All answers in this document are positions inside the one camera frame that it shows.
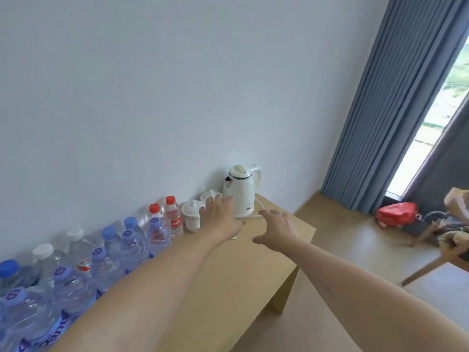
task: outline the wooden table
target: wooden table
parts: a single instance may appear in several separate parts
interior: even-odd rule
[[[257,198],[267,210],[284,211],[260,195]],[[259,209],[256,202],[255,212]],[[301,238],[310,242],[316,229],[289,216]],[[237,239],[208,257],[158,352],[227,352],[267,304],[282,313],[298,268],[282,254],[251,242],[265,231],[263,218],[246,219]]]

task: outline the floor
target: floor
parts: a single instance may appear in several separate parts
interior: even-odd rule
[[[373,218],[350,212],[316,195],[297,213],[316,227],[313,243],[395,283],[438,256],[428,243],[406,245],[411,237],[399,230],[381,230]],[[405,288],[469,331],[469,273],[446,264]],[[319,294],[300,272],[284,313],[264,310],[232,352],[360,352]]]

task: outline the red bottle cap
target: red bottle cap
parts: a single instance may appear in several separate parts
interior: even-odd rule
[[[168,205],[173,205],[176,203],[176,198],[174,196],[167,196],[166,197],[166,203]]]
[[[149,211],[150,211],[151,213],[159,213],[159,212],[161,211],[161,208],[160,208],[160,206],[159,206],[158,204],[151,204],[151,205],[149,206]]]

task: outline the white kettle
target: white kettle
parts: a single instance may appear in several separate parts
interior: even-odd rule
[[[261,181],[262,168],[258,165],[234,165],[223,185],[223,196],[233,197],[235,218],[251,215],[254,212],[256,189]]]

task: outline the person's right arm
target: person's right arm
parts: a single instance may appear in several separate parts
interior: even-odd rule
[[[467,352],[469,335],[390,282],[303,242],[286,214],[259,212],[267,232],[254,243],[296,263],[363,352]]]

